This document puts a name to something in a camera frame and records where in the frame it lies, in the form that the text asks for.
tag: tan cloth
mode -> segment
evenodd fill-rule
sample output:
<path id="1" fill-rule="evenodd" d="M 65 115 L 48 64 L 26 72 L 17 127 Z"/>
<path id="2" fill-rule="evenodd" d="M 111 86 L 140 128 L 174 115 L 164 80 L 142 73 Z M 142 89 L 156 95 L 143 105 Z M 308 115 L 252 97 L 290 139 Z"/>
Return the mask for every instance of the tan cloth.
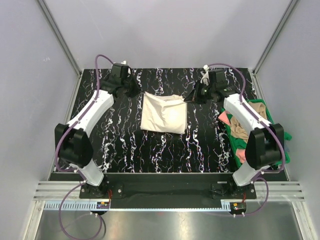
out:
<path id="1" fill-rule="evenodd" d="M 267 112 L 266 106 L 262 102 L 248 102 L 248 104 L 264 119 L 267 120 Z M 230 129 L 231 129 L 231 136 L 237 139 L 243 139 L 246 143 L 248 142 L 248 134 L 246 133 L 245 129 L 241 126 L 238 120 L 232 116 L 230 120 Z"/>
<path id="2" fill-rule="evenodd" d="M 144 93 L 141 129 L 184 134 L 187 128 L 187 103 L 182 96 L 155 96 Z"/>

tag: gray wall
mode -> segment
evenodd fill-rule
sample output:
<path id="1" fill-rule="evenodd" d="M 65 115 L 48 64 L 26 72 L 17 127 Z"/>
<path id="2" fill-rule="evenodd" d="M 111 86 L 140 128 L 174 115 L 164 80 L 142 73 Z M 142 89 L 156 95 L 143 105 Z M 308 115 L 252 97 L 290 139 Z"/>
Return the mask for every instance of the gray wall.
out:
<path id="1" fill-rule="evenodd" d="M 290 177 L 300 181 L 319 232 L 320 169 L 320 1 L 298 4 L 258 80 L 273 119 L 292 134 Z"/>
<path id="2" fill-rule="evenodd" d="M 35 0 L 0 1 L 0 239 L 21 239 L 76 83 Z"/>
<path id="3" fill-rule="evenodd" d="M 253 68 L 290 0 L 45 0 L 81 68 Z"/>

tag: floor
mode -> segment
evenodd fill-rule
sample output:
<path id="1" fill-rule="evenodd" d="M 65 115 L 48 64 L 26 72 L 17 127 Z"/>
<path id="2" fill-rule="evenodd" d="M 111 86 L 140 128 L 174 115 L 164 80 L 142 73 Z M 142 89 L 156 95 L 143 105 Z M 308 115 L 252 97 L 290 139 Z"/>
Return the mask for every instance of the floor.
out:
<path id="1" fill-rule="evenodd" d="M 249 202 L 247 212 L 258 203 Z M 87 212 L 63 211 L 66 231 L 79 239 L 92 237 L 99 228 Z M 289 202 L 268 202 L 256 215 L 234 219 L 229 213 L 215 212 L 114 212 L 104 214 L 97 240 L 302 240 L 298 223 Z M 65 240 L 58 222 L 58 211 L 45 210 L 36 240 Z"/>
<path id="2" fill-rule="evenodd" d="M 255 99 L 250 73 L 239 69 L 246 78 L 244 97 Z M 102 76 L 109 69 L 102 69 Z M 186 97 L 201 79 L 202 68 L 134 69 L 144 91 L 157 96 L 172 94 Z M 230 85 L 238 89 L 241 78 L 225 69 Z M 72 110 L 72 117 L 85 106 L 96 88 L 93 69 L 85 69 Z M 217 173 L 230 172 L 234 155 L 224 125 L 218 120 L 220 107 L 209 102 L 188 104 L 185 134 L 157 133 L 140 129 L 143 96 L 123 97 L 103 115 L 90 140 L 99 168 L 104 173 Z"/>

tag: black marbled tabletop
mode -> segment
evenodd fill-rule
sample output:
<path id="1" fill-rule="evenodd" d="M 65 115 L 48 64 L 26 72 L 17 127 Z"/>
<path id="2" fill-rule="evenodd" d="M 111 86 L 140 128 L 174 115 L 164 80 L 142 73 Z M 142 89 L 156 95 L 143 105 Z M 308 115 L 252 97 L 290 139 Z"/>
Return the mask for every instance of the black marbled tabletop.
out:
<path id="1" fill-rule="evenodd" d="M 250 73 L 239 69 L 246 78 L 244 97 L 255 99 Z M 100 70 L 106 76 L 109 69 Z M 201 79 L 203 68 L 134 69 L 144 91 L 157 96 L 172 94 L 186 97 Z M 240 89 L 238 73 L 226 68 L 230 84 Z M 85 69 L 73 106 L 72 118 L 86 105 L 96 88 L 96 74 Z M 215 173 L 229 172 L 234 160 L 224 125 L 218 120 L 220 107 L 207 104 L 187 106 L 184 134 L 159 133 L 140 129 L 143 95 L 123 96 L 106 111 L 92 130 L 93 159 L 104 173 Z"/>

